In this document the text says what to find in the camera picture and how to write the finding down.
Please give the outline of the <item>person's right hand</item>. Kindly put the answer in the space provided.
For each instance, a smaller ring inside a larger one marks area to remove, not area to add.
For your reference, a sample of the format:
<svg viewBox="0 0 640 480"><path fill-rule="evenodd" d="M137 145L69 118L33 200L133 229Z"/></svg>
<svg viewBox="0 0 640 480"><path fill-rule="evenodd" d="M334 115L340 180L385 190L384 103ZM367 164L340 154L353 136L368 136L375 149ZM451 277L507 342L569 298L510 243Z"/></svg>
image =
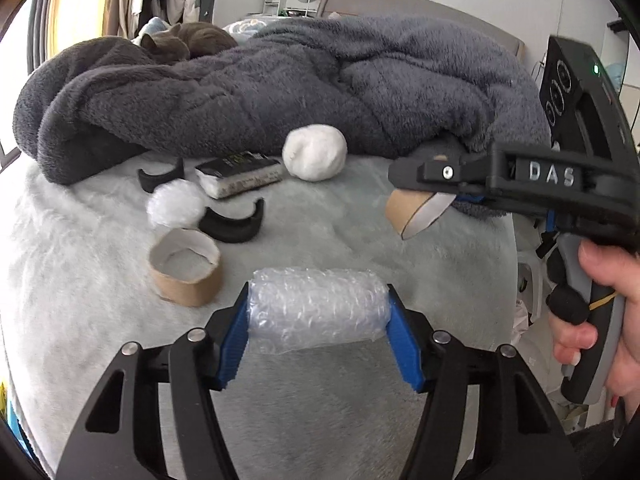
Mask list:
<svg viewBox="0 0 640 480"><path fill-rule="evenodd" d="M590 240L580 244L578 258L593 281L613 287L626 298L622 336L606 388L623 402L627 422L630 422L639 407L639 258L622 248L598 246ZM549 324L553 355L561 364L577 364L580 350L590 349L597 342L597 329L588 323L572 325L550 314Z"/></svg>

